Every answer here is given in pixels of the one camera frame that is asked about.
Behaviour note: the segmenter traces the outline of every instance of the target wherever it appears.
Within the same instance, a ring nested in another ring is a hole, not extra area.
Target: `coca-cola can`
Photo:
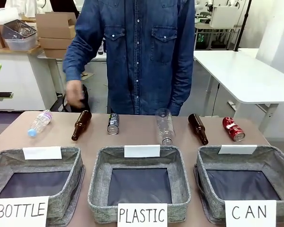
[[[233,120],[233,118],[231,117],[224,117],[223,121],[222,121],[223,127],[226,129],[226,131],[228,132],[230,138],[235,141],[235,142],[239,142],[242,141],[245,137],[245,133],[242,130],[242,128],[240,128],[235,121]]]

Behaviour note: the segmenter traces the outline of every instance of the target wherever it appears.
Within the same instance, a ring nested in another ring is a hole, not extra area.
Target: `plastic water bottle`
[[[28,130],[28,135],[30,137],[35,137],[37,134],[42,132],[43,129],[48,125],[48,123],[51,122],[52,117],[52,113],[49,110],[45,110],[40,113],[32,123],[30,129]]]
[[[169,109],[161,108],[157,110],[156,121],[160,143],[165,146],[172,145],[172,141],[175,137],[175,132],[172,125],[171,113]]]

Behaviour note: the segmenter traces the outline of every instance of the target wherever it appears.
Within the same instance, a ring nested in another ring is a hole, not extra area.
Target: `beer bottle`
[[[72,134],[71,139],[73,141],[77,141],[79,136],[85,132],[85,130],[87,129],[89,122],[91,119],[91,112],[88,110],[84,110],[79,118],[77,119],[76,123],[75,123],[75,130],[74,133]]]
[[[208,140],[205,134],[205,127],[200,119],[200,117],[193,113],[188,117],[188,122],[193,130],[194,134],[199,138],[203,145],[208,144]]]

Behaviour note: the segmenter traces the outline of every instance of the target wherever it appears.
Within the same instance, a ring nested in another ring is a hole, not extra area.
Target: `bottle cap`
[[[172,140],[169,139],[169,138],[166,138],[166,139],[164,139],[164,140],[162,141],[162,145],[164,145],[164,146],[170,146],[170,145],[172,145]]]
[[[35,129],[30,129],[27,133],[30,137],[35,137],[37,135],[37,131]]]

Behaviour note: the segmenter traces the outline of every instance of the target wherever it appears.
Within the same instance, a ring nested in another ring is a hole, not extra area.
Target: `paper sign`
[[[276,201],[225,201],[226,227],[275,227]]]
[[[61,147],[23,148],[25,160],[62,159]]]
[[[0,227],[45,227],[48,196],[0,199]]]
[[[221,145],[219,154],[252,155],[256,145]]]
[[[118,227],[167,227],[166,203],[119,203]]]
[[[160,157],[160,145],[125,145],[124,157]]]

